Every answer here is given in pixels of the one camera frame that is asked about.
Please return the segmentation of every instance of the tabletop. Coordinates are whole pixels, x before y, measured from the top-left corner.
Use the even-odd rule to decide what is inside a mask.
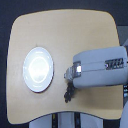
[[[7,60],[7,116],[12,124],[29,122],[55,112],[76,111],[118,119],[123,109],[123,86],[77,89],[65,103],[64,73],[73,56],[84,50],[119,46],[112,16],[92,10],[42,11],[18,17],[13,23]],[[35,47],[49,51],[54,62],[51,85],[32,92],[23,79],[23,63]]]

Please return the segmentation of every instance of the dark floor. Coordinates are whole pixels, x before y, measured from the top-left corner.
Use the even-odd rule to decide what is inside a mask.
[[[9,124],[6,114],[6,60],[12,24],[20,15],[52,9],[107,11],[118,25],[120,44],[128,38],[127,0],[0,0],[0,128],[28,128],[28,124]],[[119,128],[119,120],[105,120],[104,128]]]

